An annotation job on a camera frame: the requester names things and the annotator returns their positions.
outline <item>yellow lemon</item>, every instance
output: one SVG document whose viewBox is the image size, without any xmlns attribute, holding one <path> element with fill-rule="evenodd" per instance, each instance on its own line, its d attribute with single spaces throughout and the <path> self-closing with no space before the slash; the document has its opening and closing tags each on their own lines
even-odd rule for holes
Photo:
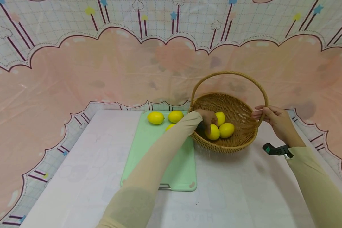
<svg viewBox="0 0 342 228">
<path fill-rule="evenodd" d="M 234 125 L 231 123 L 224 123 L 219 127 L 220 137 L 226 139 L 234 132 Z"/>
<path fill-rule="evenodd" d="M 171 127 L 173 127 L 175 124 L 170 124 L 168 127 L 166 127 L 166 131 L 168 130 L 168 129 L 170 129 Z"/>
<path fill-rule="evenodd" d="M 184 114 L 181 111 L 172 111 L 168 115 L 168 120 L 177 123 L 184 117 Z"/>
<path fill-rule="evenodd" d="M 219 129 L 215 124 L 210 125 L 210 135 L 208 135 L 206 131 L 205 131 L 205 134 L 210 140 L 217 140 L 219 139 L 219 136 L 220 136 Z"/>
<path fill-rule="evenodd" d="M 162 124 L 164 118 L 165 117 L 160 112 L 151 112 L 147 116 L 147 119 L 149 120 L 149 122 L 151 122 L 153 124 Z"/>
<path fill-rule="evenodd" d="M 220 127 L 225 122 L 225 115 L 222 112 L 217 112 L 216 116 L 218 118 L 218 126 Z"/>
</svg>

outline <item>cutting board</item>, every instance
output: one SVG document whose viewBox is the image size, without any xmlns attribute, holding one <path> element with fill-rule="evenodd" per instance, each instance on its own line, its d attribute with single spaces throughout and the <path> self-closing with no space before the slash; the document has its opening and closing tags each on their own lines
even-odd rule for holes
<svg viewBox="0 0 342 228">
<path fill-rule="evenodd" d="M 137 130 L 130 148 L 130 153 L 120 181 L 120 186 L 123 185 L 123 180 L 128 178 L 132 170 L 152 144 L 154 144 L 154 142 L 164 134 L 166 127 L 171 124 L 167 118 L 171 111 L 159 111 L 165 117 L 163 123 L 159 125 L 151 124 L 147 120 L 147 115 L 151 112 L 153 111 L 144 111 L 140 116 Z M 197 179 L 193 140 L 191 137 L 188 137 L 167 167 L 166 172 L 162 177 L 159 189 L 192 192 L 196 187 Z"/>
</svg>

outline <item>woven basket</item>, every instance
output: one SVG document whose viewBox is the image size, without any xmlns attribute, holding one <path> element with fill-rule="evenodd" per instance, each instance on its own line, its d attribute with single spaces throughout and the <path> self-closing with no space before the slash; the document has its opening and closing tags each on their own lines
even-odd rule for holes
<svg viewBox="0 0 342 228">
<path fill-rule="evenodd" d="M 205 149 L 215 151 L 217 153 L 233 153 L 246 148 L 254 141 L 257 136 L 257 129 L 265 115 L 263 114 L 259 121 L 254 120 L 251 118 L 251 113 L 253 112 L 252 108 L 240 99 L 224 93 L 208 93 L 194 100 L 195 92 L 202 82 L 213 76 L 221 74 L 235 74 L 250 80 L 262 92 L 265 99 L 265 106 L 269 105 L 269 101 L 265 90 L 255 79 L 237 71 L 216 72 L 204 77 L 196 84 L 193 89 L 189 112 L 197 109 L 223 112 L 225 114 L 226 122 L 234 124 L 235 130 L 231 137 L 227 139 L 219 138 L 215 141 L 209 140 L 204 132 L 195 131 L 191 137 Z"/>
</svg>

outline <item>arm sleeve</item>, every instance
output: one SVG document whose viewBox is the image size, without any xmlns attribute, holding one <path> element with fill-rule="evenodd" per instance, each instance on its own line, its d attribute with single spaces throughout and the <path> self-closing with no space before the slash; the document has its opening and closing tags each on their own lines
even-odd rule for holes
<svg viewBox="0 0 342 228">
<path fill-rule="evenodd" d="M 109 202 L 97 228 L 147 226 L 167 166 L 200 122 L 198 112 L 188 113 L 150 147 Z"/>
<path fill-rule="evenodd" d="M 287 160 L 317 228 L 342 227 L 342 193 L 309 147 L 293 147 Z"/>
</svg>

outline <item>table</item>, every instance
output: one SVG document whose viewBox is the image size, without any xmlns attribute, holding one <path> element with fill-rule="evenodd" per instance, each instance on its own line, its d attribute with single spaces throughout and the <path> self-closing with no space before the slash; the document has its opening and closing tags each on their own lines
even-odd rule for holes
<svg viewBox="0 0 342 228">
<path fill-rule="evenodd" d="M 120 188 L 142 111 L 100 110 L 92 118 L 20 228 L 93 228 Z M 312 147 L 342 192 L 342 182 Z M 283 143 L 263 122 L 243 151 L 220 155 L 196 149 L 194 192 L 159 191 L 149 228 L 314 227 L 298 183 L 282 156 L 262 145 Z"/>
</svg>

